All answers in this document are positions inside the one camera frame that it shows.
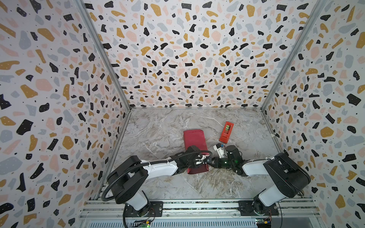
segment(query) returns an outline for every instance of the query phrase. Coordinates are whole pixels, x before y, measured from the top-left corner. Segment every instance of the orange tool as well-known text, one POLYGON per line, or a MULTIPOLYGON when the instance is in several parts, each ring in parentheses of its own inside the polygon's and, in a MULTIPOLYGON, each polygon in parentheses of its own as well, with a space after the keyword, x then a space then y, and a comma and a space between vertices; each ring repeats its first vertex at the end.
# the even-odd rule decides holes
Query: orange tool
POLYGON ((222 134, 220 135, 219 141, 222 143, 228 143, 229 137, 231 136, 231 132, 233 129, 233 123, 226 122, 226 125, 223 128, 222 134))

